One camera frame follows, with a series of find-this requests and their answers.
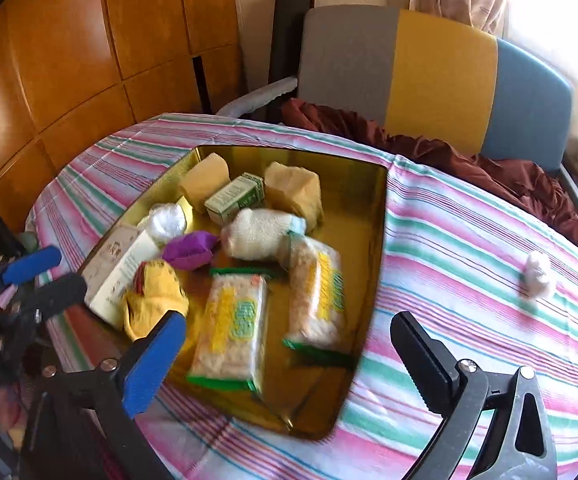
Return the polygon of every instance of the white plastic bag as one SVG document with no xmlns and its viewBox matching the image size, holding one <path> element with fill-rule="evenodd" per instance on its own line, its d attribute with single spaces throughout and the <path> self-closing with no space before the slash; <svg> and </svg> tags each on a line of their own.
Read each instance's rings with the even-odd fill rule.
<svg viewBox="0 0 578 480">
<path fill-rule="evenodd" d="M 247 208 L 222 230 L 220 238 L 224 251 L 233 258 L 274 260 L 283 237 L 289 232 L 304 234 L 306 229 L 306 220 L 290 213 Z"/>
<path fill-rule="evenodd" d="M 533 251 L 527 258 L 524 268 L 524 283 L 528 296 L 532 300 L 542 298 L 550 300 L 558 286 L 558 276 L 551 269 L 551 260 L 548 254 Z"/>
<path fill-rule="evenodd" d="M 186 230 L 184 211 L 178 204 L 156 204 L 138 224 L 157 244 L 166 244 Z"/>
</svg>

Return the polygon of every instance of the table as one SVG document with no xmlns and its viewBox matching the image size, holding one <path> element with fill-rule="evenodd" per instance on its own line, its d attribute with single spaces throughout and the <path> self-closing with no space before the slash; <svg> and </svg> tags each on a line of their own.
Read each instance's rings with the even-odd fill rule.
<svg viewBox="0 0 578 480">
<path fill-rule="evenodd" d="M 77 156 L 41 193 L 27 228 L 64 255 L 40 282 L 77 270 L 115 219 L 163 171 L 200 144 L 294 147 L 389 168 L 380 286 L 364 352 L 331 436 L 269 433 L 163 386 L 136 418 L 167 466 L 187 479 L 397 479 L 437 428 L 391 346 L 389 323 L 411 311 L 459 358 L 485 370 L 536 370 L 560 478 L 578 472 L 578 248 L 529 214 L 431 168 L 349 140 L 214 116 L 165 114 Z M 528 301 L 527 254 L 550 255 L 559 284 Z M 117 350 L 83 307 L 49 323 L 66 370 Z M 480 420 L 454 478 L 465 478 L 490 418 Z"/>
</svg>

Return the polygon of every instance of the gray chair cushion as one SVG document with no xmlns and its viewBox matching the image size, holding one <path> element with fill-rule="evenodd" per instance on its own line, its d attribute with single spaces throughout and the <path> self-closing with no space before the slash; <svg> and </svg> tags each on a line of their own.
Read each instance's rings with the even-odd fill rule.
<svg viewBox="0 0 578 480">
<path fill-rule="evenodd" d="M 358 112 L 384 126 L 399 9 L 311 9 L 304 21 L 298 97 Z"/>
</svg>

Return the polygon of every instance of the blue gripper pad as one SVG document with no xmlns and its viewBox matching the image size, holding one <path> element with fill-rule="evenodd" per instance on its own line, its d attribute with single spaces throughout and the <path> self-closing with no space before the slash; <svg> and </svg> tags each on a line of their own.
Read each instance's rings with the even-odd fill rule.
<svg viewBox="0 0 578 480">
<path fill-rule="evenodd" d="M 34 279 L 35 276 L 53 269 L 60 264 L 62 254 L 59 248 L 49 246 L 39 251 L 22 256 L 8 264 L 2 273 L 2 283 L 5 285 L 21 285 Z"/>
<path fill-rule="evenodd" d="M 120 362 L 117 379 L 122 405 L 133 418 L 144 412 L 186 338 L 186 319 L 169 310 L 149 335 L 137 339 Z"/>
</svg>

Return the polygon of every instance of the sponge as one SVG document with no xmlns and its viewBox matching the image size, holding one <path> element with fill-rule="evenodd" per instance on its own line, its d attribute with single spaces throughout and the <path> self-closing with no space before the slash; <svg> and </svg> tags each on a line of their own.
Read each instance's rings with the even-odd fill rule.
<svg viewBox="0 0 578 480">
<path fill-rule="evenodd" d="M 293 213 L 307 221 L 307 232 L 322 220 L 322 195 L 317 173 L 272 162 L 264 172 L 266 206 Z"/>
<path fill-rule="evenodd" d="M 227 163 L 220 155 L 211 153 L 182 177 L 179 187 L 191 207 L 205 213 L 204 202 L 228 183 Z"/>
</svg>

